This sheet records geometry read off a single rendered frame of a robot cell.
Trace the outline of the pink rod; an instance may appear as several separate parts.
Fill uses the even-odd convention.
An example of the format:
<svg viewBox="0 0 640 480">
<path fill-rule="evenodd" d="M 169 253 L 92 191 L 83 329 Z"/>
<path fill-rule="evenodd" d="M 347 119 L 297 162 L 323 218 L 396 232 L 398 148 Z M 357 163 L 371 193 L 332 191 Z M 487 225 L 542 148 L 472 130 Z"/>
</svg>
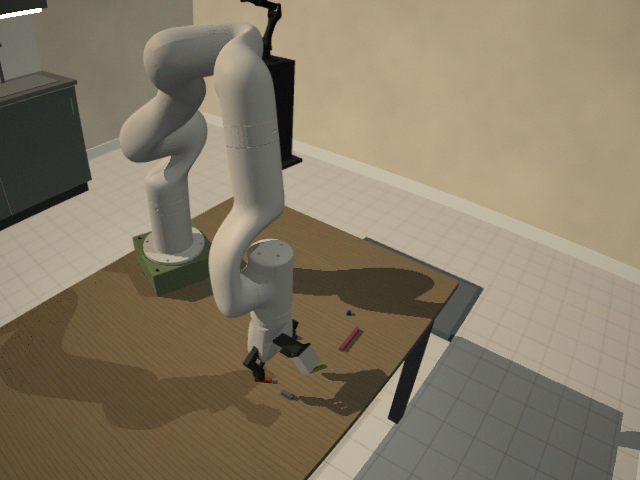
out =
<svg viewBox="0 0 640 480">
<path fill-rule="evenodd" d="M 347 345 L 352 341 L 352 339 L 356 336 L 356 334 L 359 332 L 358 327 L 356 327 L 353 332 L 349 335 L 349 337 L 344 341 L 344 343 L 339 347 L 339 350 L 343 352 L 343 350 L 347 347 Z"/>
</svg>

